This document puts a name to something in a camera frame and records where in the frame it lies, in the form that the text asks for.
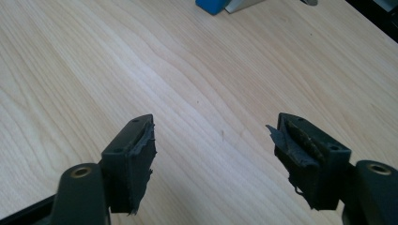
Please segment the blue book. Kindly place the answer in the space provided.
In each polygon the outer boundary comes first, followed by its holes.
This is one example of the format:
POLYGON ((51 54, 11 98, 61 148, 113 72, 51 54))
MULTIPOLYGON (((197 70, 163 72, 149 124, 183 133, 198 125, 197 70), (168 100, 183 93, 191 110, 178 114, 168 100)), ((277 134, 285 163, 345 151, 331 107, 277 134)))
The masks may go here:
POLYGON ((220 13, 231 0, 195 0, 195 4, 211 15, 220 13))

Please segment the grey extendable book rack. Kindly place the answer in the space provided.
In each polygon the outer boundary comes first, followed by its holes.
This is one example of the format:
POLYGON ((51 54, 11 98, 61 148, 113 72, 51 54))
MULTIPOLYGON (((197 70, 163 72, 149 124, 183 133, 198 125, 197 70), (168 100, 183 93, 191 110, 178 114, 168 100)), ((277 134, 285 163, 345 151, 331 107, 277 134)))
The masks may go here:
POLYGON ((231 2, 225 7, 225 10, 228 13, 235 13, 237 11, 251 7, 263 1, 264 0, 231 0, 231 2))

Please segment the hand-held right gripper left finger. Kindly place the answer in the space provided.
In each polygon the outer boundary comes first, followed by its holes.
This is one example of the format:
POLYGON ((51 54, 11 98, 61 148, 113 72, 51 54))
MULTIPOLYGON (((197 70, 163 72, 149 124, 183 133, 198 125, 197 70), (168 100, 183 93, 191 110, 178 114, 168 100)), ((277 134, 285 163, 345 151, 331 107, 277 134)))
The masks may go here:
POLYGON ((112 213, 136 214, 156 154, 153 116, 130 120, 98 163, 79 164, 61 175, 50 225, 111 225, 112 213))

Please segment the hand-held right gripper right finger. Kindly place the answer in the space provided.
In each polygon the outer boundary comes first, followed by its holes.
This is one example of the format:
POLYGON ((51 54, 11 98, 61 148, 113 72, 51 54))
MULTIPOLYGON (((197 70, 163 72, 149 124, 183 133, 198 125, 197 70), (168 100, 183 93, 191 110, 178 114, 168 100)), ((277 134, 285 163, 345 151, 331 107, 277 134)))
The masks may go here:
POLYGON ((297 194, 315 210, 344 204, 344 225, 398 225, 398 170, 361 160, 308 120, 281 112, 269 127, 274 154, 289 173, 297 194))

